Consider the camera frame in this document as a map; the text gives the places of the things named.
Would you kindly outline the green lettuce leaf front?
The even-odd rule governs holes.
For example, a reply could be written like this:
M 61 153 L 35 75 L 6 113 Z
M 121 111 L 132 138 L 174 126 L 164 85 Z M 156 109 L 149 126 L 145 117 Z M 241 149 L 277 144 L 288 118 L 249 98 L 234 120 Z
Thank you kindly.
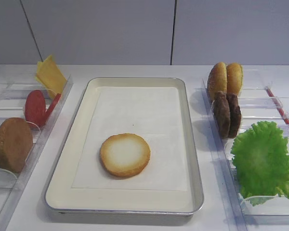
M 239 192 L 255 206 L 274 196 L 289 199 L 288 139 L 275 122 L 259 121 L 231 148 Z

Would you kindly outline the left brown meat patty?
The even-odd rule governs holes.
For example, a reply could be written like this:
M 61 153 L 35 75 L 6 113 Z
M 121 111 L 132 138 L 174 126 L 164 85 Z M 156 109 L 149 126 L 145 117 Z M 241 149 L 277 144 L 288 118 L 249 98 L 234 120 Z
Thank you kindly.
M 218 91 L 215 93 L 213 113 L 218 125 L 218 132 L 221 139 L 227 138 L 230 129 L 230 109 L 225 92 Z

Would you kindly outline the brown meat patty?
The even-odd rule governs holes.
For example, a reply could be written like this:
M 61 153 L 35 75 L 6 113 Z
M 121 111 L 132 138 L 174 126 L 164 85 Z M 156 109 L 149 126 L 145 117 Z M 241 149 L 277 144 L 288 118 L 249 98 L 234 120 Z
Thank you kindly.
M 230 110 L 230 128 L 228 137 L 235 138 L 241 125 L 241 110 L 238 104 L 237 95 L 227 93 L 226 95 Z
M 227 138 L 230 129 L 230 109 L 225 92 L 218 91 L 215 93 L 213 113 L 218 125 L 218 132 L 221 139 Z

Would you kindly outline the right brown meat patty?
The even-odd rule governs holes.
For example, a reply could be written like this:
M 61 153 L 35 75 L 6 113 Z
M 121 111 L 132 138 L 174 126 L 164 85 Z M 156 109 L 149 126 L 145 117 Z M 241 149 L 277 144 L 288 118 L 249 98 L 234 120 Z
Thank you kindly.
M 241 110 L 238 104 L 237 95 L 227 93 L 226 95 L 230 110 L 230 128 L 228 137 L 235 138 L 241 125 Z

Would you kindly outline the thin red tomato slice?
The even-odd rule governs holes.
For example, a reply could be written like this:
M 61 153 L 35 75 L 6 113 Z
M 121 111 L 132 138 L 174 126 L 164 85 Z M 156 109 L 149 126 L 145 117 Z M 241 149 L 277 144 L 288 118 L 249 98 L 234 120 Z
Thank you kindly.
M 61 94 L 58 93 L 56 94 L 55 98 L 53 99 L 52 103 L 50 104 L 50 106 L 48 107 L 48 109 L 46 110 L 46 114 L 44 117 L 44 122 L 46 123 L 48 118 L 50 117 L 51 113 L 53 112 L 55 106 L 57 105 L 57 103 L 59 102 L 61 98 Z

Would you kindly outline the yellow cheese slice back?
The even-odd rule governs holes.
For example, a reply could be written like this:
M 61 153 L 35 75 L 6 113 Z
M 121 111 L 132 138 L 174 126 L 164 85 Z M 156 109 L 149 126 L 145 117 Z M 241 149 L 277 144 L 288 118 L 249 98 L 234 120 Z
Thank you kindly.
M 53 65 L 53 56 L 49 55 L 44 61 L 37 62 L 37 73 L 49 68 L 51 65 Z

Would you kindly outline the white parchment paper sheet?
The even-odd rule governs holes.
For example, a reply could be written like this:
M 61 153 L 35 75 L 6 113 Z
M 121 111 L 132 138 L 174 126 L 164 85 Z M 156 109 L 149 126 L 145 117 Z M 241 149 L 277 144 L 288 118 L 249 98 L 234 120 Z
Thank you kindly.
M 186 191 L 186 150 L 178 90 L 174 87 L 100 87 L 72 186 L 74 188 Z M 110 136 L 132 133 L 148 143 L 144 170 L 130 178 L 105 171 L 99 158 Z

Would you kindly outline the metal baking tray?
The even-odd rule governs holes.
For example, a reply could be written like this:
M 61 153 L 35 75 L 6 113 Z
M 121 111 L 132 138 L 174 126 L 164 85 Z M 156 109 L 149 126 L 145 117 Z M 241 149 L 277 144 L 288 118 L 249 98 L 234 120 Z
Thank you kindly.
M 100 87 L 174 87 L 178 90 L 186 150 L 186 191 L 74 188 Z M 89 81 L 45 193 L 54 210 L 189 216 L 204 202 L 185 83 L 178 78 L 98 77 Z

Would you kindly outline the bottom bun slice on tray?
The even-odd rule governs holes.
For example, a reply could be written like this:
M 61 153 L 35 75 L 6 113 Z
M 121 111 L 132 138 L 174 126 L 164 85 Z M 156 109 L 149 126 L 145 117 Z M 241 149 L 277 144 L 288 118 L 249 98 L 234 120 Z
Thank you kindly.
M 147 166 L 151 150 L 140 136 L 131 133 L 113 135 L 100 148 L 100 159 L 106 171 L 116 177 L 133 177 Z

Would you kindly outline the left top bun half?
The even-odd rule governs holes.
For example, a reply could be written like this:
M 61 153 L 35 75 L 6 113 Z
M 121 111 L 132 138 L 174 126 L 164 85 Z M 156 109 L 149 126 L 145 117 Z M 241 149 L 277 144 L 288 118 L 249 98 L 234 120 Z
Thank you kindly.
M 207 81 L 207 90 L 211 102 L 214 100 L 216 92 L 222 91 L 227 93 L 227 73 L 226 64 L 224 62 L 215 64 L 211 69 Z

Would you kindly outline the right top bun half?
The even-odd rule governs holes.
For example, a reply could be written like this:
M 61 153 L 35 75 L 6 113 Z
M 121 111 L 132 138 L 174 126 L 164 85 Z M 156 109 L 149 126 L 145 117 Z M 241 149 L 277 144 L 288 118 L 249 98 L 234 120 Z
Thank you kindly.
M 243 69 L 239 63 L 231 63 L 226 67 L 227 92 L 238 95 L 243 85 Z

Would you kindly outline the right clear acrylic rack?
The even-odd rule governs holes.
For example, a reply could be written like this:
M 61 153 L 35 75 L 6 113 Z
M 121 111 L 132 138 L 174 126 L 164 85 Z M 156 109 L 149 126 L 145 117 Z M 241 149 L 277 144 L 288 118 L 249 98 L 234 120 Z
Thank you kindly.
M 233 139 L 222 140 L 218 134 L 217 123 L 213 116 L 213 105 L 209 100 L 207 91 L 207 76 L 202 81 L 201 93 L 206 108 L 206 117 L 209 120 L 214 147 L 212 149 L 217 162 L 217 168 L 223 176 L 224 185 L 227 188 L 228 198 L 235 219 L 235 227 L 238 231 L 284 231 L 289 230 L 289 199 L 282 196 L 274 196 L 265 203 L 253 206 L 248 199 L 244 199 L 239 192 L 239 183 L 236 178 L 236 168 L 233 165 L 231 148 Z M 239 133 L 243 133 L 252 124 L 258 121 L 275 122 L 283 130 L 283 136 L 288 139 L 289 152 L 289 125 L 285 124 L 276 109 L 271 97 L 267 95 L 266 87 L 270 88 L 277 97 L 286 116 L 289 119 L 289 96 L 286 93 L 277 94 L 276 89 L 284 80 L 289 80 L 289 73 L 281 71 L 257 70 L 247 68 L 244 70 L 244 84 L 238 96 L 242 113 Z

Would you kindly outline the clear acrylic rack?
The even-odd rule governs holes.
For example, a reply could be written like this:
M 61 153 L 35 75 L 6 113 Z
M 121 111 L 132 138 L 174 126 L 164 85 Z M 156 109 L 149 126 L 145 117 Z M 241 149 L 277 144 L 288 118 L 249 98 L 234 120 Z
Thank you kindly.
M 217 123 L 213 116 L 213 105 L 209 100 L 207 91 L 207 76 L 202 81 L 201 93 L 206 108 L 206 117 L 209 120 L 214 147 L 212 149 L 217 162 L 217 168 L 223 176 L 224 185 L 227 188 L 228 198 L 235 219 L 235 227 L 238 231 L 284 231 L 289 230 L 289 199 L 282 196 L 274 196 L 265 203 L 253 206 L 248 199 L 244 199 L 239 192 L 239 183 L 236 178 L 236 168 L 233 165 L 231 148 L 233 139 L 222 140 L 218 134 Z M 277 94 L 276 89 L 284 80 L 289 80 L 289 73 L 281 71 L 257 70 L 247 68 L 244 70 L 244 84 L 238 96 L 242 113 L 239 133 L 243 133 L 252 124 L 258 121 L 275 122 L 283 130 L 283 136 L 288 139 L 289 152 L 289 125 L 285 124 L 276 109 L 271 97 L 267 95 L 266 87 L 270 88 L 277 97 L 286 116 L 289 119 L 289 96 L 286 93 Z
M 47 119 L 45 126 L 32 130 L 33 147 L 26 158 L 21 173 L 13 173 L 0 168 L 0 231 L 6 230 L 11 220 L 72 86 L 72 77 L 68 77 L 62 96 Z M 40 90 L 43 93 L 47 105 L 52 103 L 48 96 L 48 90 L 41 84 L 8 83 L 3 85 L 0 90 L 0 125 L 10 117 L 25 117 L 26 98 L 33 90 Z

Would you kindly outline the brown bun in left rack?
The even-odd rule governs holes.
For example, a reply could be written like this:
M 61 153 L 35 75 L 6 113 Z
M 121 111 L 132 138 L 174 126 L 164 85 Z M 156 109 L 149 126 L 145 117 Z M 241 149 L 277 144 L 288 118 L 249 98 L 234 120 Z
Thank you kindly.
M 33 146 L 28 123 L 18 117 L 6 119 L 0 125 L 0 168 L 21 173 Z

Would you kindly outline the left clear acrylic rack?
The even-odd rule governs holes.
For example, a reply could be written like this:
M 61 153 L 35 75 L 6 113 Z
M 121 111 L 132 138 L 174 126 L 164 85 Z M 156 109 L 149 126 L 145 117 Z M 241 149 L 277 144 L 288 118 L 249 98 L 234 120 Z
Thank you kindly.
M 0 168 L 0 231 L 6 230 L 11 220 L 72 86 L 72 77 L 68 77 L 62 96 L 47 119 L 45 126 L 32 130 L 33 147 L 26 158 L 21 173 L 13 173 Z M 25 117 L 26 98 L 33 90 L 40 90 L 43 93 L 47 105 L 52 103 L 48 96 L 48 90 L 41 84 L 8 83 L 3 85 L 0 90 L 0 125 L 10 117 Z

